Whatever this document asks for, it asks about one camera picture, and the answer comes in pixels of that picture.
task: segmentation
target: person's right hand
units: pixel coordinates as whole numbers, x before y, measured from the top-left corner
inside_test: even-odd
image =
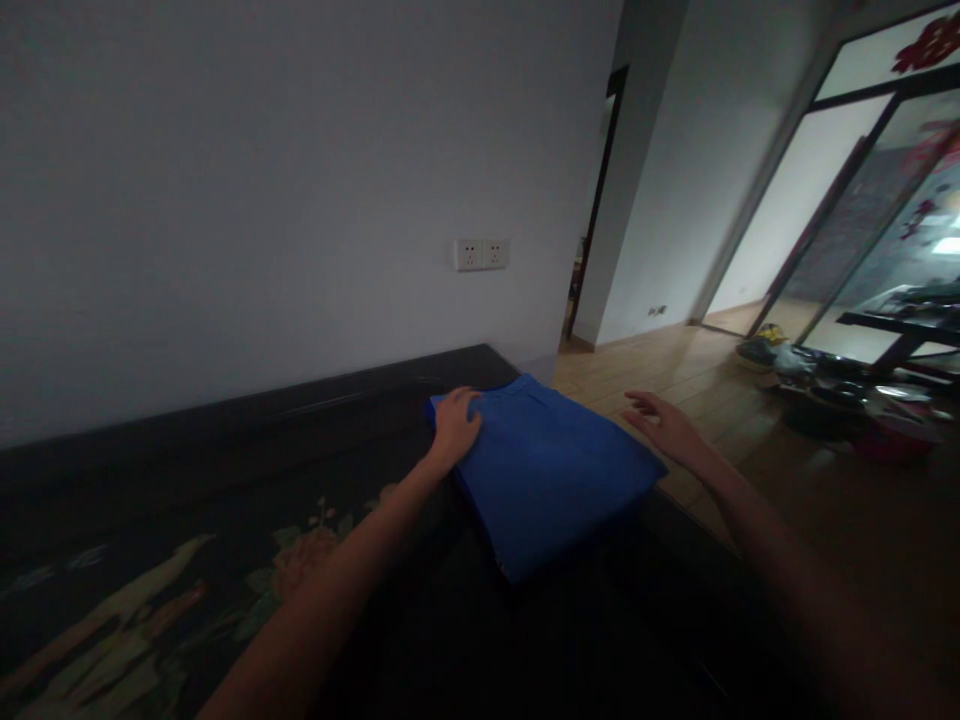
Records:
[[[627,410],[623,417],[668,458],[701,480],[716,471],[718,465],[726,464],[723,456],[700,437],[682,410],[653,393],[634,390],[624,395],[633,400],[633,407],[639,412]]]

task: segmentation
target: wall socket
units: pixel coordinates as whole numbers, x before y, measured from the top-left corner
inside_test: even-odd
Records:
[[[510,264],[509,240],[483,241],[483,269],[499,270]]]
[[[479,240],[457,240],[453,251],[457,272],[483,270],[483,244]]]
[[[509,240],[457,240],[453,250],[457,272],[499,270],[510,264]]]

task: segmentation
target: floral pattern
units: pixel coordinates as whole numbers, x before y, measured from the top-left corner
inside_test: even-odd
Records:
[[[375,510],[395,487],[393,483],[385,486],[379,497],[364,503],[364,509]],[[189,589],[159,608],[150,603],[187,572],[201,547],[215,539],[214,535],[197,536],[178,547],[170,559],[106,597],[86,617],[0,679],[0,714],[17,720],[178,717],[187,661],[201,648],[228,637],[235,643],[250,640],[353,531],[353,513],[338,519],[337,510],[327,506],[325,497],[317,504],[319,512],[308,518],[306,529],[291,525],[273,532],[277,546],[273,562],[244,578],[253,592],[247,600],[207,618],[199,630],[172,647],[157,645],[164,633],[186,614],[196,612],[193,608],[202,607],[209,595],[207,581],[195,577]],[[119,624],[100,638],[98,631],[114,618]],[[76,655],[74,651],[81,648]],[[75,659],[64,664],[68,655]],[[48,668],[56,674],[38,687]]]

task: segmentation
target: folded blue fabric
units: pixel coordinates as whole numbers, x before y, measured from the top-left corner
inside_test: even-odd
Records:
[[[431,422],[442,399],[430,398]],[[484,392],[474,410],[483,428],[457,476],[511,583],[593,534],[667,472],[615,423],[530,375]]]

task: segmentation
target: dark table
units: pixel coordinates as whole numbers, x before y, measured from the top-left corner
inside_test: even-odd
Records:
[[[960,329],[945,325],[943,318],[893,318],[885,315],[850,310],[837,318],[843,325],[861,325],[886,330],[900,335],[887,351],[873,364],[877,373],[889,373],[910,360],[924,343],[935,342],[960,347]]]
[[[3,716],[192,717],[298,549],[429,447],[426,399],[517,375],[481,345],[0,454]],[[659,491],[515,589],[448,482],[316,710],[818,716],[810,687],[752,576]]]

